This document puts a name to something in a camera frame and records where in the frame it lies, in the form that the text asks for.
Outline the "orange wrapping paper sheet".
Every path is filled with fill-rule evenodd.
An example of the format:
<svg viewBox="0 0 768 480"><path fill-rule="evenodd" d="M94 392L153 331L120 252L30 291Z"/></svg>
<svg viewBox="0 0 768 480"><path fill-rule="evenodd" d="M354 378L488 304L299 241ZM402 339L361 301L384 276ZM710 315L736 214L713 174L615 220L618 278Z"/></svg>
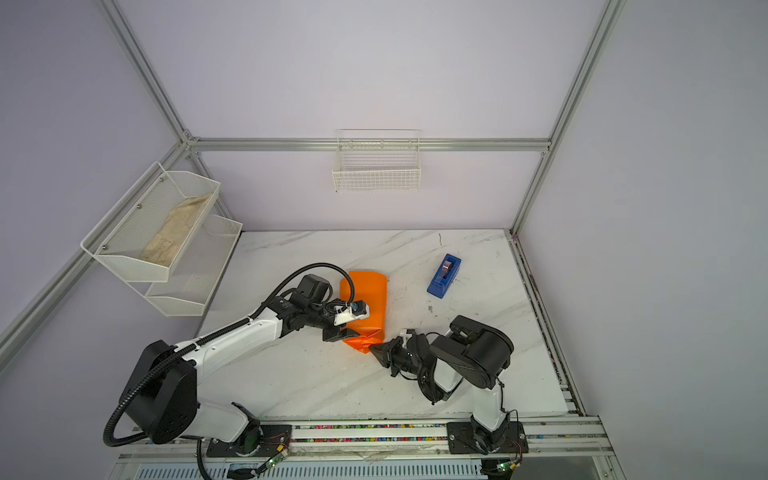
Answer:
<svg viewBox="0 0 768 480"><path fill-rule="evenodd" d="M369 317L344 325L344 329L358 333L344 343L354 350L368 354L372 345L385 341L388 278L372 271L349 271L355 286L355 300L362 300L369 307Z"/></svg>

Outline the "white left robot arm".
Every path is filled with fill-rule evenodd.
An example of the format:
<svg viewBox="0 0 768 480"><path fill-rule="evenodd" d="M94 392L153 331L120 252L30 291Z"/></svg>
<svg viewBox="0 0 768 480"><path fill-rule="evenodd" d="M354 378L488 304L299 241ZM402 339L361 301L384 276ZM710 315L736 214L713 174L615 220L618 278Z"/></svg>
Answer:
<svg viewBox="0 0 768 480"><path fill-rule="evenodd" d="M124 446L143 439L165 444L177 438L219 440L243 446L261 435L260 421L237 402L211 402L199 386L223 367L305 326L323 340L354 338L345 325L370 316L362 300L333 301L329 308L300 308L283 298L210 334L177 345L164 341L142 352L103 433L104 443Z"/></svg>

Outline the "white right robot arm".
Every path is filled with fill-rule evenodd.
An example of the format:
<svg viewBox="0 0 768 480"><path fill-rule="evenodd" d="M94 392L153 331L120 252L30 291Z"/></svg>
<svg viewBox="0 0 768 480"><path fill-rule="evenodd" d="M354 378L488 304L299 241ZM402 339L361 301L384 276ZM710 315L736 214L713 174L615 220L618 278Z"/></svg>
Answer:
<svg viewBox="0 0 768 480"><path fill-rule="evenodd" d="M458 315L445 334L408 329L371 346L370 352L391 376L416 382L432 404L449 400L461 384L468 384L470 424L477 436L495 439L508 430L500 376L509 367L514 344L500 329Z"/></svg>

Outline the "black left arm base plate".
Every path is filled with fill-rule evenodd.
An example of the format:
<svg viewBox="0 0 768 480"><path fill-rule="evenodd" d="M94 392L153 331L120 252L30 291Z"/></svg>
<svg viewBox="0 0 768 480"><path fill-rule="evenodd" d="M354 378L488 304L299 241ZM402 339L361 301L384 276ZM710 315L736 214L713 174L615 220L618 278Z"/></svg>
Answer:
<svg viewBox="0 0 768 480"><path fill-rule="evenodd" d="M290 424L260 424L248 428L231 443L211 442L206 450L209 458L256 457L268 458L286 450L291 442L293 427Z"/></svg>

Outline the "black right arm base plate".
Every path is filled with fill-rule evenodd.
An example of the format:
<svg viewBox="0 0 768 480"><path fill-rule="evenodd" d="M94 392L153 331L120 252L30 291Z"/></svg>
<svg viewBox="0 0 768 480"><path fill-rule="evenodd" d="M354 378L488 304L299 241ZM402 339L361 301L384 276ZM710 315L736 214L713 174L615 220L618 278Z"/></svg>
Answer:
<svg viewBox="0 0 768 480"><path fill-rule="evenodd" d="M506 419L490 431L474 421L449 422L446 426L451 454L526 454L527 435L519 421Z"/></svg>

